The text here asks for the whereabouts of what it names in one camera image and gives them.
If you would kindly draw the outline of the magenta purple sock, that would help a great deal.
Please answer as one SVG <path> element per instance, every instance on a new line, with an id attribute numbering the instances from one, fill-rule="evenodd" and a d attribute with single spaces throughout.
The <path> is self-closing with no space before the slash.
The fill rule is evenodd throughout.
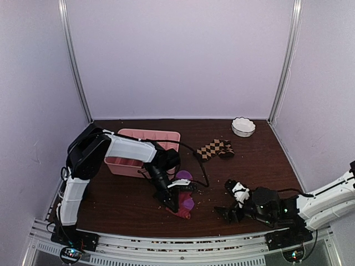
<path id="1" fill-rule="evenodd" d="M 186 180 L 193 180 L 193 176 L 190 172 L 181 170 L 176 174 L 177 179 L 186 179 Z M 190 219 L 191 213 L 190 211 L 194 208 L 195 202 L 191 197 L 192 192 L 179 192 L 179 210 L 177 213 L 172 212 L 167 207 L 165 208 L 166 211 L 172 213 L 175 216 L 178 216 L 183 219 Z"/>

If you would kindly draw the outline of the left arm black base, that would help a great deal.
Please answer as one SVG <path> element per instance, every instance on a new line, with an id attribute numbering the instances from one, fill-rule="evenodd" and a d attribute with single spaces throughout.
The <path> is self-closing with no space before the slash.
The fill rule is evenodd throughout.
<path id="1" fill-rule="evenodd" d="M 99 235 L 77 230 L 76 226 L 63 226 L 55 222 L 51 241 L 61 245 L 74 247 L 80 251 L 95 252 L 98 245 Z"/>

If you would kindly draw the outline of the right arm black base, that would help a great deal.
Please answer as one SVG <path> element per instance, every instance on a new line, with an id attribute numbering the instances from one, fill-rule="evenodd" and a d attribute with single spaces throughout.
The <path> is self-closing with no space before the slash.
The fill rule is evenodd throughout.
<path id="1" fill-rule="evenodd" d="M 269 250 L 284 249 L 304 242 L 311 241 L 313 234 L 307 229 L 285 229 L 265 235 Z"/>

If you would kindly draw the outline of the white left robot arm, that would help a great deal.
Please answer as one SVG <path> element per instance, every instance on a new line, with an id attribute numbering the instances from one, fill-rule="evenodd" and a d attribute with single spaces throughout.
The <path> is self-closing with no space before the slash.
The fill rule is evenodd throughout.
<path id="1" fill-rule="evenodd" d="M 191 192 L 195 186 L 189 179 L 169 178 L 169 171 L 180 164 L 180 156 L 174 148 L 164 149 L 161 145 L 163 142 L 180 143 L 170 139 L 139 139 L 89 125 L 69 145 L 66 165 L 61 169 L 64 189 L 56 209 L 56 218 L 61 225 L 58 237 L 68 246 L 79 242 L 79 232 L 71 226 L 77 223 L 77 214 L 88 183 L 109 158 L 140 161 L 145 169 L 142 176 L 148 178 L 156 188 L 154 197 L 170 211 L 177 213 L 180 209 L 179 193 Z"/>

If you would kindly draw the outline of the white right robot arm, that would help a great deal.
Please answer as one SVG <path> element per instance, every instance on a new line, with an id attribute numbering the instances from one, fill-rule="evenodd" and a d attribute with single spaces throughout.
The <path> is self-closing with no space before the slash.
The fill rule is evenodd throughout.
<path id="1" fill-rule="evenodd" d="M 234 180 L 228 180 L 225 188 L 234 202 L 230 207 L 215 207 L 215 211 L 226 221 L 240 222 L 249 217 L 271 228 L 287 227 L 284 239 L 294 245 L 306 230 L 315 231 L 354 210 L 354 163 L 335 181 L 310 193 L 297 190 L 289 198 L 281 198 L 281 191 L 266 187 L 250 190 Z"/>

